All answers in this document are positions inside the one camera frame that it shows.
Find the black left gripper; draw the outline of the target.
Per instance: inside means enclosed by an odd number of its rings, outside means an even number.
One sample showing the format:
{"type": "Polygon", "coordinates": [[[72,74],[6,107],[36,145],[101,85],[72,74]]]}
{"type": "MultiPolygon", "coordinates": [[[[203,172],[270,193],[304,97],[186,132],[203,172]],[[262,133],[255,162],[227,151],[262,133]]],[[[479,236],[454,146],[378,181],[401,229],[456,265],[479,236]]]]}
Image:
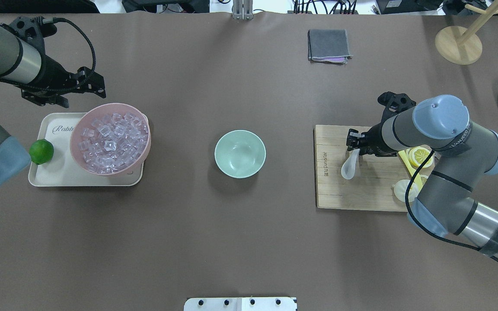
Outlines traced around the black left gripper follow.
{"type": "Polygon", "coordinates": [[[42,65],[35,79],[22,89],[22,98],[38,106],[59,105],[69,107],[63,94],[89,93],[106,98],[104,78],[89,67],[80,67],[77,73],[66,71],[61,65],[42,65]]]}

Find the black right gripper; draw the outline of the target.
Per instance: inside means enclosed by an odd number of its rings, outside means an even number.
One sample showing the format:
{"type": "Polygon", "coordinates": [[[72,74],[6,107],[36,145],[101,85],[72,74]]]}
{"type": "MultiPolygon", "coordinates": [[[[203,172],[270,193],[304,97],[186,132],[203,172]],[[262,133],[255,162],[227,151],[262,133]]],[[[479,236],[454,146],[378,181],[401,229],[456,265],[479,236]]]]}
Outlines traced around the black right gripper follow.
{"type": "Polygon", "coordinates": [[[360,150],[360,155],[373,154],[376,157],[387,157],[386,145],[381,137],[381,128],[371,127],[366,132],[350,128],[346,140],[347,150],[360,150]]]}

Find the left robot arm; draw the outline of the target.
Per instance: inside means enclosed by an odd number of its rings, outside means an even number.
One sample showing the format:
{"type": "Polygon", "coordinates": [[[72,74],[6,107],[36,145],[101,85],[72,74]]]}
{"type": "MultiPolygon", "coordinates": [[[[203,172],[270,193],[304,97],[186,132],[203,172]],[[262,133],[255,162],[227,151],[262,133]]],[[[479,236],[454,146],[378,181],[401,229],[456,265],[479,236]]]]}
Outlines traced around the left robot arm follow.
{"type": "MultiPolygon", "coordinates": [[[[60,17],[28,18],[20,16],[10,24],[0,24],[0,83],[18,87],[23,99],[38,106],[69,106],[65,94],[95,94],[105,98],[104,78],[96,71],[96,54],[87,41],[92,55],[91,67],[72,73],[49,57],[44,39],[57,33],[56,24],[67,23],[86,38],[71,20],[60,17]]],[[[0,185],[14,177],[31,159],[26,149],[0,125],[0,185]]]]}

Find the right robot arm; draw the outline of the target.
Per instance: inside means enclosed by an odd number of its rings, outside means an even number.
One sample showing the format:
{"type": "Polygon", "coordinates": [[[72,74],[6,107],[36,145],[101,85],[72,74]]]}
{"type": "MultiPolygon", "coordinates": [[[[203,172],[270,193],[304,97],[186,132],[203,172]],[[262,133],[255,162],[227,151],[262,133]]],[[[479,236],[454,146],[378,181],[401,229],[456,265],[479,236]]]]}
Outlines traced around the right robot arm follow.
{"type": "Polygon", "coordinates": [[[437,163],[412,205],[410,221],[440,241],[468,248],[498,263],[498,211],[472,198],[483,176],[498,174],[498,134],[469,118],[462,100],[440,95],[416,103],[385,92],[384,111],[365,132],[350,129],[348,150],[376,157],[423,145],[437,163]]]}

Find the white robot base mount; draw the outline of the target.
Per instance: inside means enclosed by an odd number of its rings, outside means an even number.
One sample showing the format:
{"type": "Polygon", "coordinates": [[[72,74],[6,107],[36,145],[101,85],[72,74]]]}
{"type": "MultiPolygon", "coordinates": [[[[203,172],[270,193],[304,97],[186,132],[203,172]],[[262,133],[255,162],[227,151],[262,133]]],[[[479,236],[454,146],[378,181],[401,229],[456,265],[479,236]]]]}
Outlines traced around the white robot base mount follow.
{"type": "Polygon", "coordinates": [[[215,297],[190,298],[184,311],[297,311],[298,303],[292,297],[215,297]]]}

